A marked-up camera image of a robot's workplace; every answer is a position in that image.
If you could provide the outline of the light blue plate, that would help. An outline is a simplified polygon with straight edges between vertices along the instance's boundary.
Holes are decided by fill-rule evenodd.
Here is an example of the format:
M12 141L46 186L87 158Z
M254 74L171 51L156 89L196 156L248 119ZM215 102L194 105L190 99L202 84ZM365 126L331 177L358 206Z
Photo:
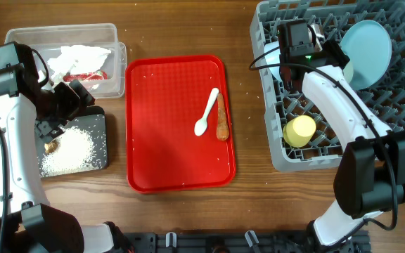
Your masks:
M392 57L392 42L378 22L363 20L349 28L340 48L353 62L354 76L349 84L362 90L377 84L386 73Z

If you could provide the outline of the red snack wrapper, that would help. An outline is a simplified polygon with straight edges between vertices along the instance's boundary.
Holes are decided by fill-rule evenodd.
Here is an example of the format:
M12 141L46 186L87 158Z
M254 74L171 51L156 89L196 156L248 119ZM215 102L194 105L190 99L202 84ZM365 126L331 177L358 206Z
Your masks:
M104 71L96 71L96 72L88 72L82 74L66 74L63 77L64 82L71 82L77 80L79 82L90 82L90 81L97 81L97 80L105 80L108 79L106 72Z

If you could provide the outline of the brown mushroom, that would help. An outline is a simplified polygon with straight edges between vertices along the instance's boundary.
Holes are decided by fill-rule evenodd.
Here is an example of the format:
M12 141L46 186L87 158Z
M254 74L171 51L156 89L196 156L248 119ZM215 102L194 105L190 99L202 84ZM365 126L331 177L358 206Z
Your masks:
M57 141L51 141L50 143L45 143L44 144L44 149L46 154L51 154L56 151L58 148L59 143Z

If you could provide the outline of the light blue bowl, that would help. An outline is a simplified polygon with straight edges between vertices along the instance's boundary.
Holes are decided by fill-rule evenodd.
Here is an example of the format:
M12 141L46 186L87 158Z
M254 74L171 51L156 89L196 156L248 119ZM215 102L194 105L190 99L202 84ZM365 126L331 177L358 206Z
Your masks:
M280 49L279 49L279 42L271 42L264 46L265 61L267 65L273 65L280 63ZM281 74L280 74L280 67L270 67L270 72L272 73L273 77L277 79L279 82L282 81Z

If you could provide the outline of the yellow cup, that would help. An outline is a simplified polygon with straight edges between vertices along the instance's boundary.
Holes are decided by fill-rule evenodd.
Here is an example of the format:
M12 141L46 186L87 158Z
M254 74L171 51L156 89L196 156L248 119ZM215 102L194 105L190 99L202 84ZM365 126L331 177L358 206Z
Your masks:
M290 146L301 148L308 144L315 131L316 122L310 116L301 115L283 127L283 138Z

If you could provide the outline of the white plastic spoon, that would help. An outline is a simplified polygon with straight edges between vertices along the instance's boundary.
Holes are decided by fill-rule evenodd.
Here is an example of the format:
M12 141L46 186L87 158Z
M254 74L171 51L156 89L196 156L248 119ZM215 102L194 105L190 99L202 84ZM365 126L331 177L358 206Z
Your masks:
M213 88L210 92L210 95L207 100L207 104L205 106L205 110L204 110L202 117L195 123L194 134L196 136L202 136L205 133L205 131L207 129L207 118L209 116L210 110L212 109L218 95L219 95L219 89Z

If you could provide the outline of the green bowl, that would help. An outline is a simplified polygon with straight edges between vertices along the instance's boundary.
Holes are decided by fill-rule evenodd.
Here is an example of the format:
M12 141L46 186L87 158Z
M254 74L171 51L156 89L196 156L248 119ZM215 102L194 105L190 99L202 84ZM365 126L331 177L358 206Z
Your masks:
M343 68L343 75L345 77L346 82L350 84L354 76L354 66L351 60Z

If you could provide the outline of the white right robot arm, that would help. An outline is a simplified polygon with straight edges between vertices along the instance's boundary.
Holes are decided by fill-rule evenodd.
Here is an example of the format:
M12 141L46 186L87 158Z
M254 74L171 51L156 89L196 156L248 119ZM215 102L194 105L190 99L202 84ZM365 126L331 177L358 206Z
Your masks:
M405 203L405 131L391 130L356 94L382 78L392 43L372 20L352 25L340 41L318 44L304 20L279 25L277 36L281 79L318 108L343 150L335 200L308 227L307 246L327 252Z

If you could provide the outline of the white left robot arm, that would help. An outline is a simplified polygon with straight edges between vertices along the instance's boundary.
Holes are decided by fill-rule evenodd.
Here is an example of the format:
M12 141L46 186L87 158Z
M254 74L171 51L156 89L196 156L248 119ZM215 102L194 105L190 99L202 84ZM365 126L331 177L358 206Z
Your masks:
M133 252L114 223L83 226L49 204L35 141L59 136L94 97L76 80L47 89L39 60L27 45L0 46L0 252Z

